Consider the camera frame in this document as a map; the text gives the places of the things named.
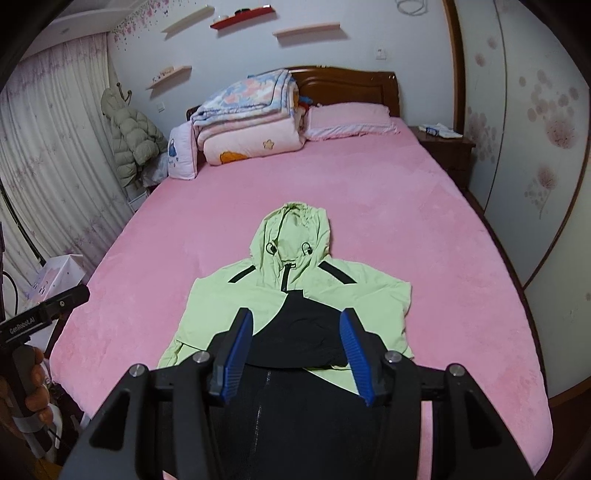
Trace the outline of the person's left hand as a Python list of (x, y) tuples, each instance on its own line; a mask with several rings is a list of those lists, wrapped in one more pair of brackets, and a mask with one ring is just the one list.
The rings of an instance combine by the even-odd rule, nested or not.
[(30, 370), (30, 379), (34, 386), (34, 391), (27, 396), (25, 403), (27, 408), (35, 413), (39, 420), (47, 426), (53, 423), (54, 415), (50, 408), (50, 394), (45, 385), (46, 375), (42, 368), (44, 354), (41, 350), (34, 347), (34, 365)]

